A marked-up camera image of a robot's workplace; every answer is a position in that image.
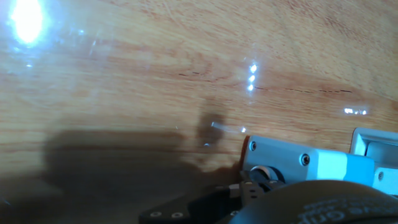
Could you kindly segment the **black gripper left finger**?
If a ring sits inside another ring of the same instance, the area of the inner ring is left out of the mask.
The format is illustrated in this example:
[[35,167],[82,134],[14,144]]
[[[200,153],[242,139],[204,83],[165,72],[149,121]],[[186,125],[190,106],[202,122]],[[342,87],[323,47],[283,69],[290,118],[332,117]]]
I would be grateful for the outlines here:
[[142,212],[139,224],[229,223],[243,208],[244,188],[251,186],[251,181],[207,186]]

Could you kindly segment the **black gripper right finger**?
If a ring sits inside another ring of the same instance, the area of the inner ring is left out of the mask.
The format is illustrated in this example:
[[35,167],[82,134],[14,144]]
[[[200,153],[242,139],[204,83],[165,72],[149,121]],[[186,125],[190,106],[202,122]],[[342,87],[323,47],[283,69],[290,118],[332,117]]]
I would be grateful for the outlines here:
[[252,199],[262,197],[265,193],[279,189],[285,185],[279,180],[266,180],[265,182],[253,182],[249,186],[249,197]]

